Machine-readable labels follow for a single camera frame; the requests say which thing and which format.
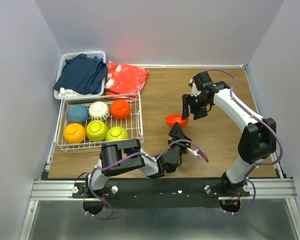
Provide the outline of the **orange bowl front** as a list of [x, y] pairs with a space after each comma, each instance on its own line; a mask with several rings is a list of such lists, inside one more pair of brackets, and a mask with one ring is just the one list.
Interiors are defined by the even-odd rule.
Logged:
[[187, 124], [188, 124], [189, 118], [185, 118], [182, 119], [182, 115], [181, 114], [172, 114], [172, 115], [168, 115], [165, 118], [165, 123], [168, 127], [172, 128], [175, 123], [179, 124], [179, 127], [181, 129], [183, 129]]

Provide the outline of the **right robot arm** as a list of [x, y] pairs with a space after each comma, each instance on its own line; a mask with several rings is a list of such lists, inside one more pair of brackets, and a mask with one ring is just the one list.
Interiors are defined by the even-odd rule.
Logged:
[[271, 117], [263, 118], [251, 110], [234, 93], [234, 87], [224, 81], [213, 82], [209, 72], [195, 75], [189, 82], [190, 94], [182, 96], [182, 115], [185, 119], [193, 115], [194, 120], [208, 115], [207, 107], [222, 109], [238, 126], [241, 137], [238, 157], [223, 173], [220, 191], [231, 196], [237, 192], [253, 169], [277, 149], [276, 122]]

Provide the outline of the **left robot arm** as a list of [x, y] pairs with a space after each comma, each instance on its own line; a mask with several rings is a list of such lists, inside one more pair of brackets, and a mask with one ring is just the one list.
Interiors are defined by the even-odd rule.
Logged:
[[88, 175], [83, 191], [91, 198], [97, 197], [110, 177], [133, 170], [140, 170], [151, 179], [173, 173], [182, 163], [182, 155], [191, 144], [178, 123], [169, 132], [167, 149], [158, 156], [151, 156], [141, 147], [138, 139], [108, 142], [101, 147], [99, 160]]

